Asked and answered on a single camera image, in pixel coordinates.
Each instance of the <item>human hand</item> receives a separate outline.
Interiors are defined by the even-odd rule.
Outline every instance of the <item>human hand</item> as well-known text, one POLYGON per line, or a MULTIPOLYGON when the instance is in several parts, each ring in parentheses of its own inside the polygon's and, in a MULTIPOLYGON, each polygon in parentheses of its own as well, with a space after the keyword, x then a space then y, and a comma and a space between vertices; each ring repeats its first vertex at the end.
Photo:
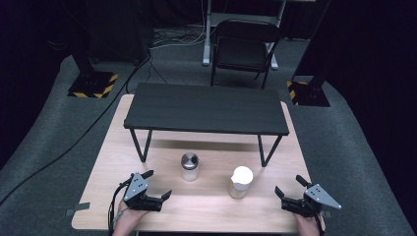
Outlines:
POLYGON ((314 217, 307 217, 292 213, 295 217, 295 220, 298 224, 298 231, 300 236, 319 236, 319 225, 317 225, 316 219, 314 217))
POLYGON ((117 212, 123 213, 116 221, 114 226, 113 236, 128 236, 132 233, 135 227, 139 224, 142 217, 144 217, 148 210, 134 210, 129 209, 126 203, 121 200, 117 212))

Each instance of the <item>gray carpet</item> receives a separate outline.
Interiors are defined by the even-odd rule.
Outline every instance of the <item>gray carpet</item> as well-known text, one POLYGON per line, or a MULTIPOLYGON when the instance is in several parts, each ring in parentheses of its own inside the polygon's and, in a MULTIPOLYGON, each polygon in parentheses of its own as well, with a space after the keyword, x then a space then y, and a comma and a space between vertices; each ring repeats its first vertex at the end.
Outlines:
MULTIPOLYGON (((288 104, 312 180, 343 206, 342 210, 331 210, 327 235, 414 235, 343 97, 325 84, 331 107, 292 105, 286 81, 291 79, 307 44, 302 40, 279 43, 275 53, 279 69, 270 72, 266 89, 277 89, 281 100, 288 104)), ((202 44, 162 47, 152 50, 151 55, 153 66, 169 84, 209 86, 210 67, 202 66, 202 44)), ((129 90, 146 80, 164 83, 149 65, 146 63, 129 82, 129 90)), ((0 172, 1 199, 71 147, 110 104, 134 69, 131 64, 115 62, 94 67, 119 75, 113 91, 103 99, 67 96, 79 70, 72 57, 65 59, 41 114, 0 172)), ((261 87, 261 81, 254 82, 252 74, 219 70, 218 78, 218 84, 239 82, 240 86, 261 87)), ((106 235, 103 231, 73 229, 72 217, 65 216, 65 210, 80 200, 120 95, 69 153, 27 181, 0 206, 0 235, 106 235)))

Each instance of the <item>black tabletop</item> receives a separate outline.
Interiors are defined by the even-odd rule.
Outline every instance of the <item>black tabletop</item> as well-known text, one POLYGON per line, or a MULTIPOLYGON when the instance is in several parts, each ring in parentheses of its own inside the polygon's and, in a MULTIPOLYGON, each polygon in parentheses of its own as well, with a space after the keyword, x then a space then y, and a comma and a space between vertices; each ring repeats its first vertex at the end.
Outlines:
POLYGON ((126 129, 289 134, 276 90, 138 84, 126 129))

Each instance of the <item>metal cap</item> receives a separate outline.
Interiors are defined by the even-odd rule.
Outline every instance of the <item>metal cap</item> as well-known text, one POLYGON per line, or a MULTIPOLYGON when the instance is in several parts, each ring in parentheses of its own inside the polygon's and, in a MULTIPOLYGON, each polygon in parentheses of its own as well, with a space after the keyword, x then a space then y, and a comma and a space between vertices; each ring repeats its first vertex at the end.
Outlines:
POLYGON ((187 152, 181 158, 181 165, 187 170, 195 169, 199 165, 199 158, 194 153, 187 152))

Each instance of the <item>wooden table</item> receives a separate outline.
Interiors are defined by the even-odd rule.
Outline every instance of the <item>wooden table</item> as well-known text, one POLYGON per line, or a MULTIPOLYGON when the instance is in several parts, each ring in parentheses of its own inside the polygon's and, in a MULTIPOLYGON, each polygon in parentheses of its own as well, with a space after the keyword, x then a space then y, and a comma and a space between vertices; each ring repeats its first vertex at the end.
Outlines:
MULTIPOLYGON (((106 230, 107 211, 119 183, 131 173, 154 170, 149 177, 147 194, 160 197, 168 190, 172 195, 161 212, 151 212, 138 225, 138 231, 152 232, 296 232, 292 213, 282 210, 274 193, 277 185, 285 196, 300 199, 304 193, 297 174, 307 181, 310 176, 285 103, 282 108, 289 136, 282 139, 267 168, 259 164, 256 136, 154 131, 149 159, 138 158, 129 130, 123 127, 133 96, 124 95, 98 154, 80 203, 89 209, 76 211, 72 225, 76 229, 106 230), (181 156, 188 151, 200 158, 199 178, 186 182, 181 177, 181 156), (233 170, 240 165, 254 172, 254 181, 246 196, 235 200, 227 188, 233 170)), ((139 142, 146 142, 147 131, 139 142)), ((275 138, 266 137, 270 148, 275 138)), ((117 203, 123 197, 121 191, 117 203)))

